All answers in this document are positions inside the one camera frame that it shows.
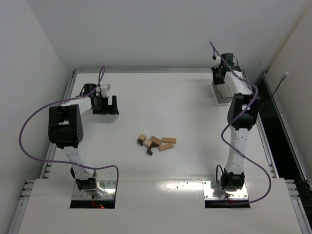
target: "wall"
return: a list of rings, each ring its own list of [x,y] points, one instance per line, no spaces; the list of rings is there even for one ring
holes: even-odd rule
[[[20,128],[32,112],[64,95],[69,73],[25,0],[1,1],[0,32],[0,234],[6,234],[25,180],[42,168],[20,150]],[[29,123],[23,141],[30,153],[45,157],[47,111]]]
[[[312,178],[312,5],[297,25],[268,71],[275,89],[282,74],[289,76],[275,93]]]
[[[310,0],[27,0],[67,68],[207,68],[209,41],[251,81]]]

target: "purple cable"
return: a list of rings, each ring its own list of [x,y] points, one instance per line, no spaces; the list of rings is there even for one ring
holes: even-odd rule
[[[23,134],[23,131],[26,127],[26,124],[32,119],[32,117],[34,117],[38,112],[42,111],[43,109],[49,107],[49,106],[52,106],[52,105],[55,105],[55,104],[58,104],[58,103],[62,103],[64,101],[72,101],[72,100],[77,100],[77,99],[81,99],[81,98],[86,98],[86,97],[89,97],[92,93],[94,93],[97,88],[100,86],[100,83],[104,77],[104,73],[105,73],[105,65],[103,65],[101,67],[101,70],[99,71],[99,74],[98,74],[98,83],[97,85],[95,86],[95,88],[88,94],[86,95],[83,95],[81,97],[74,97],[74,98],[68,98],[68,99],[63,99],[63,100],[60,100],[60,101],[54,101],[52,103],[49,103],[45,106],[42,106],[41,108],[39,108],[38,110],[36,110],[35,112],[33,112],[31,114],[31,116],[24,122],[21,130],[20,130],[20,133],[19,133],[19,147],[21,148],[21,150],[23,151],[24,154],[26,154],[26,156],[28,156],[29,158],[33,159],[33,160],[36,160],[36,161],[39,161],[39,162],[51,162],[51,163],[65,163],[65,164],[71,164],[71,165],[75,165],[75,166],[79,166],[79,167],[83,167],[83,168],[86,168],[86,169],[90,169],[90,170],[102,170],[102,169],[106,169],[106,168],[111,168],[111,167],[114,167],[116,168],[116,171],[117,171],[117,179],[116,179],[116,191],[115,191],[115,200],[116,200],[116,194],[117,194],[117,187],[118,187],[118,180],[119,180],[119,169],[116,165],[109,165],[109,166],[105,166],[105,167],[88,167],[88,166],[85,166],[85,165],[81,165],[81,164],[78,164],[78,163],[74,163],[74,162],[69,162],[69,161],[61,161],[61,160],[47,160],[47,159],[41,159],[41,158],[38,158],[38,157],[34,157],[32,155],[30,155],[29,153],[26,152],[23,144],[22,144],[22,141],[21,141],[21,137],[22,137],[22,134]]]
[[[264,173],[267,175],[268,179],[269,179],[269,187],[268,187],[268,190],[266,191],[266,193],[261,196],[260,198],[257,198],[255,200],[252,200],[252,201],[249,201],[249,202],[242,202],[240,203],[240,205],[242,204],[250,204],[250,203],[254,203],[254,202],[257,202],[257,201],[260,201],[262,199],[264,199],[268,194],[269,192],[271,191],[271,187],[272,187],[272,181],[271,181],[271,177],[269,175],[269,173],[261,166],[259,165],[258,163],[256,163],[255,161],[251,160],[250,158],[246,157],[242,152],[240,152],[237,148],[235,148],[233,145],[231,145],[225,138],[224,138],[224,133],[225,131],[233,124],[235,123],[236,120],[238,120],[247,110],[248,108],[253,104],[253,102],[255,101],[255,99],[257,98],[258,96],[258,87],[255,86],[254,84],[240,78],[235,72],[234,70],[227,64],[227,62],[225,61],[225,59],[221,56],[221,54],[216,50],[215,46],[213,45],[213,43],[210,41],[209,42],[210,45],[212,46],[214,52],[216,52],[220,58],[222,59],[222,61],[224,62],[224,64],[226,65],[226,67],[233,73],[233,75],[235,77],[237,77],[239,80],[241,80],[242,82],[245,82],[246,84],[250,85],[251,87],[255,88],[255,94],[253,95],[253,98],[252,100],[249,102],[249,104],[246,106],[246,108],[244,110],[242,110],[241,113],[239,113],[222,131],[221,133],[221,139],[224,141],[224,143],[226,143],[228,146],[230,146],[232,149],[234,149],[236,152],[238,152],[240,155],[242,155],[243,158],[245,158],[246,160],[248,160],[249,162],[251,162],[252,164],[256,165],[257,167],[259,167],[261,170],[264,171]]]

